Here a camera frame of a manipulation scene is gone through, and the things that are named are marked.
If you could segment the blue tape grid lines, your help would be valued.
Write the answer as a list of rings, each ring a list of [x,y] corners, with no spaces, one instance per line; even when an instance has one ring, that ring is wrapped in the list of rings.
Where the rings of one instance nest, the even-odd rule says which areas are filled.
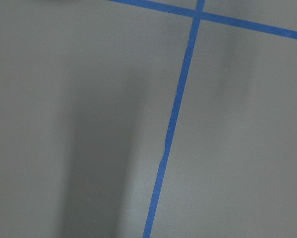
[[[268,24],[253,22],[249,20],[224,16],[221,14],[206,12],[204,10],[204,7],[206,5],[205,0],[198,0],[196,2],[196,7],[194,9],[160,3],[153,0],[118,0],[117,2],[125,5],[132,5],[139,8],[151,9],[158,12],[166,12],[169,14],[184,16],[192,19],[187,46],[185,49],[185,54],[180,69],[180,75],[178,78],[176,94],[174,96],[171,115],[164,140],[164,150],[159,162],[154,188],[151,195],[150,205],[145,219],[145,226],[142,233],[143,238],[149,238],[151,236],[152,228],[154,225],[155,215],[158,208],[160,194],[162,191],[164,176],[166,173],[168,159],[172,148],[179,111],[181,108],[182,98],[184,95],[184,90],[188,78],[188,73],[190,70],[190,65],[194,53],[200,23],[202,21],[210,21],[214,23],[237,27],[240,29],[252,30],[256,32],[266,33],[294,40],[297,40],[297,31]]]

